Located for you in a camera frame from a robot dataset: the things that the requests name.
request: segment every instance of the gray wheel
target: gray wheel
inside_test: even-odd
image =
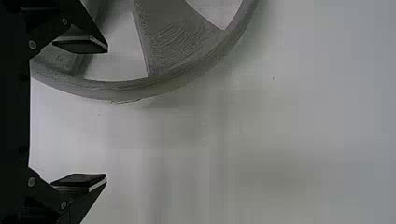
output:
[[[129,1],[147,77],[99,81],[72,76],[75,68],[69,64],[80,63],[80,57],[66,52],[60,56],[60,49],[50,47],[32,61],[33,78],[61,91],[113,102],[135,101],[174,90],[207,72],[235,45],[260,0],[243,0],[225,29],[212,24],[185,0]]]

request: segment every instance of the wheel rim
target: wheel rim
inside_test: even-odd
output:
[[[166,7],[163,2],[169,5],[168,1],[131,1],[148,77],[88,80],[59,73],[36,60],[31,63],[32,77],[61,91],[113,102],[137,101],[172,91],[210,70],[231,50],[245,32],[260,0],[244,0],[225,30],[213,25],[184,0],[168,0],[173,10],[180,11],[173,15],[151,9],[158,4]],[[159,13],[166,18],[163,24],[156,24]]]

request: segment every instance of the textured surface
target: textured surface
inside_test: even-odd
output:
[[[32,63],[33,77],[62,91],[116,102],[162,94],[195,80],[231,50],[259,2],[244,0],[230,25],[220,30],[184,0],[129,1],[148,77],[114,82],[88,80],[66,76],[38,61]]]
[[[219,37],[220,29],[184,0],[134,0],[132,5],[149,76],[183,64]]]

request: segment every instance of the wheel spoke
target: wheel spoke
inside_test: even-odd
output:
[[[184,0],[130,0],[148,75],[163,75],[221,34]]]

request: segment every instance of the spoke wheel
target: spoke wheel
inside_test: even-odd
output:
[[[72,76],[65,71],[73,73],[75,67],[69,64],[79,64],[81,59],[63,52],[66,62],[59,56],[60,49],[51,47],[33,60],[33,78],[61,91],[113,102],[137,101],[174,90],[207,72],[235,45],[260,0],[243,0],[225,29],[218,28],[185,0],[129,1],[147,77],[98,81]]]

